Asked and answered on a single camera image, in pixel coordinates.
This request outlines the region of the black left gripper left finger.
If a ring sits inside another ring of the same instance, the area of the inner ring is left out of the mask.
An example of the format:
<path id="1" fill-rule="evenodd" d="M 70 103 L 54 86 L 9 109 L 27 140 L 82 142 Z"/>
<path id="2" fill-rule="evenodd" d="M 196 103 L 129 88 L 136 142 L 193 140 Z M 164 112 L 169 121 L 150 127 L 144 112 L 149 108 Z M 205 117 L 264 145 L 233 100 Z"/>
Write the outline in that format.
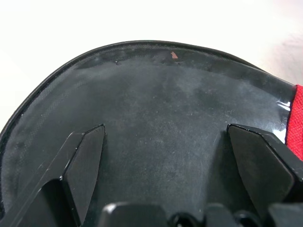
<path id="1" fill-rule="evenodd" d="M 6 211 L 0 227 L 81 227 L 96 186 L 104 137 L 102 124 L 71 133 Z"/>

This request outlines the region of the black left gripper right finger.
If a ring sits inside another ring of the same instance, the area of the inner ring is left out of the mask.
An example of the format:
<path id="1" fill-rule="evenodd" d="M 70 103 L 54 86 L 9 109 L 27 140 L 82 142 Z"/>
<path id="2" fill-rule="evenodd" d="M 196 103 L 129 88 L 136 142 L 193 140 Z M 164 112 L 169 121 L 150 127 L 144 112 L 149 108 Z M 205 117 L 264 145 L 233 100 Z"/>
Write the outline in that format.
<path id="1" fill-rule="evenodd" d="M 303 202 L 303 161 L 277 136 L 259 128 L 226 129 L 243 185 L 258 214 L 274 203 Z"/>

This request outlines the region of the black red paddle case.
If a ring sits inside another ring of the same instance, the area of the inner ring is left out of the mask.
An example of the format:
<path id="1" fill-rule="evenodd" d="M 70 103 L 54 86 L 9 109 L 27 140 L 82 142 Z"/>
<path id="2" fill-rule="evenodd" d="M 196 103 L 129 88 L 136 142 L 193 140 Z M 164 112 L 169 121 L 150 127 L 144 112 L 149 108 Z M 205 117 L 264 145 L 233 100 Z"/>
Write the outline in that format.
<path id="1" fill-rule="evenodd" d="M 176 44 L 184 47 L 204 48 L 164 41 L 132 41 L 111 44 L 104 47 L 128 43 Z M 303 86 L 292 86 L 294 88 L 294 96 L 287 108 L 289 116 L 286 124 L 285 136 L 281 138 L 274 132 L 271 133 L 275 134 L 278 139 L 280 139 L 301 161 L 303 161 Z M 163 207 L 156 203 L 112 202 L 102 208 L 99 213 L 97 225 L 94 227 L 303 227 L 303 202 L 274 203 L 269 206 L 267 214 L 263 217 L 258 214 L 255 207 L 254 211 L 239 210 L 232 212 L 229 208 L 220 203 L 209 203 L 205 206 L 201 218 L 196 218 L 191 213 L 185 211 L 178 211 L 172 215 L 168 215 Z"/>

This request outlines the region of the table tennis paddle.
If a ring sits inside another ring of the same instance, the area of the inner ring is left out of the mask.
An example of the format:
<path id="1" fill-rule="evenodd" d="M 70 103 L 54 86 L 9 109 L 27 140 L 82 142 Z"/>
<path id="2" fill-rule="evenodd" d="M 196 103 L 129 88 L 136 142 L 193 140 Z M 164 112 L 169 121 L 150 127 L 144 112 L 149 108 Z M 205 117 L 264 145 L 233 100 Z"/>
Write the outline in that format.
<path id="1" fill-rule="evenodd" d="M 293 96 L 290 83 L 219 51 L 160 43 L 89 51 L 42 82 L 0 135 L 0 217 L 71 133 L 99 124 L 106 139 L 84 226 L 112 202 L 196 218 L 209 203 L 254 211 L 226 127 L 282 138 Z"/>

